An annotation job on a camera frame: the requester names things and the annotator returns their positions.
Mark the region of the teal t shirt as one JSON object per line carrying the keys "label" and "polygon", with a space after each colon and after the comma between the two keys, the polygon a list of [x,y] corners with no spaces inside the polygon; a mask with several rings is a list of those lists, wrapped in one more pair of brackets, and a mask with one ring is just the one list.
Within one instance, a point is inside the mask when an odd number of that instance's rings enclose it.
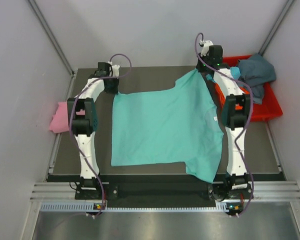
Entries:
{"label": "teal t shirt", "polygon": [[187,174],[212,183],[223,137],[217,107],[195,69],[171,89],[119,93],[114,98],[113,167],[184,163]]}

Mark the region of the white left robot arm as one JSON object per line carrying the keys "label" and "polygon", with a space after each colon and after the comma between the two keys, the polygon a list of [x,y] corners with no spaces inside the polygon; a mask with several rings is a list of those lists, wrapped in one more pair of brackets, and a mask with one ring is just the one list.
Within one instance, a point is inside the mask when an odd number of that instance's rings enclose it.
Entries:
{"label": "white left robot arm", "polygon": [[103,92],[117,94],[120,66],[111,61],[99,62],[86,85],[75,97],[67,99],[70,136],[75,140],[81,164],[77,190],[85,190],[92,198],[99,198],[104,187],[98,181],[100,169],[96,160],[95,135],[98,117],[95,102]]}

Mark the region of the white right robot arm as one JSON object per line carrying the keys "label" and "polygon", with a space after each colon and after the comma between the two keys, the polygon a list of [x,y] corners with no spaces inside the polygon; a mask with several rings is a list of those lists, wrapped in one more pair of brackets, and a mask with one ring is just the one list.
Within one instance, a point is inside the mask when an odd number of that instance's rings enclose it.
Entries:
{"label": "white right robot arm", "polygon": [[251,96],[245,93],[223,62],[223,48],[210,40],[200,40],[195,46],[202,47],[197,53],[197,70],[210,74],[224,97],[221,123],[225,127],[228,142],[228,164],[223,192],[228,198],[249,198],[252,188],[245,165],[245,126],[251,110]]}

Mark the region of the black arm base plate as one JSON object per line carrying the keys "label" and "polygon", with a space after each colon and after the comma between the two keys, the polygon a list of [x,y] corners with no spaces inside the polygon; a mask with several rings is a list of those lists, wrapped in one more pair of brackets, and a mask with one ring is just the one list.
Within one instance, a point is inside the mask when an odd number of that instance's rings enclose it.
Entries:
{"label": "black arm base plate", "polygon": [[243,194],[250,197],[252,187],[250,184],[245,188],[231,189],[223,183],[207,184],[200,183],[109,183],[104,184],[103,189],[100,186],[97,188],[88,188],[83,185],[78,185],[75,192],[76,200],[122,200],[127,197],[190,197],[198,196],[200,198],[209,199],[210,195],[217,195],[221,200],[234,195],[236,198]]}

